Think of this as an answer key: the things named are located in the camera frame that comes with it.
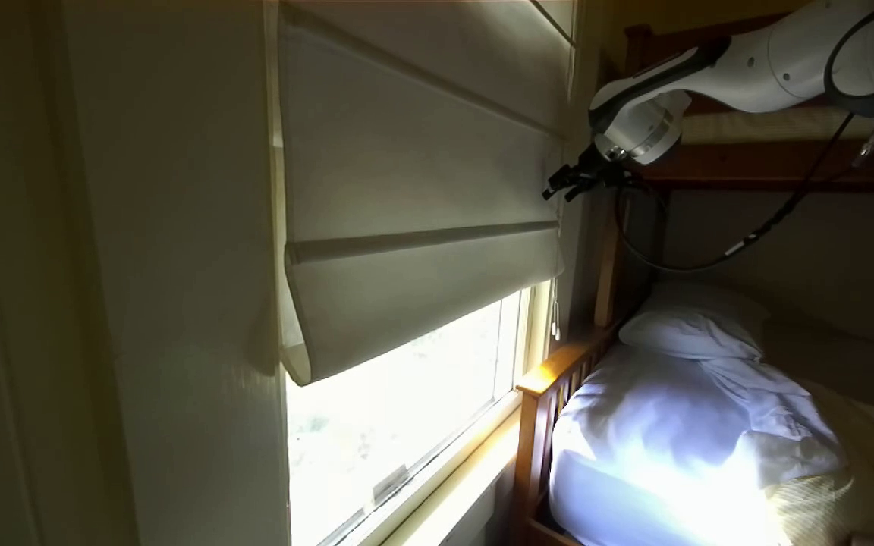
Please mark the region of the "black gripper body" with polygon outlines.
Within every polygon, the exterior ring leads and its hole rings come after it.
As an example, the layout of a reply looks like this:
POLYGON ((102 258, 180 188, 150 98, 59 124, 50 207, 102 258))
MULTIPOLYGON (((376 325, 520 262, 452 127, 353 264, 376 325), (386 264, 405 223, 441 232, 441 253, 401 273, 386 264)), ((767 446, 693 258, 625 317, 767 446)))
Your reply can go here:
POLYGON ((593 145, 587 145, 572 165, 560 165, 540 192, 542 201, 560 193, 565 201, 575 201, 591 188, 619 188, 631 178, 631 165, 621 158, 606 158, 593 145))

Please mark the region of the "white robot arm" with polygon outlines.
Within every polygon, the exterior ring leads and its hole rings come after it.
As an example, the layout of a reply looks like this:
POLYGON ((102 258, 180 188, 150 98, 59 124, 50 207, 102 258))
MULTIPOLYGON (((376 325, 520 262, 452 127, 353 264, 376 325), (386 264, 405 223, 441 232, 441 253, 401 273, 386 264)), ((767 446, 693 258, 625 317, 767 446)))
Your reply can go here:
POLYGON ((591 142, 548 177, 542 196, 572 201, 665 158, 680 142, 693 94, 748 115, 826 98, 874 120, 874 0, 811 0, 767 27, 602 86, 587 102, 591 142))

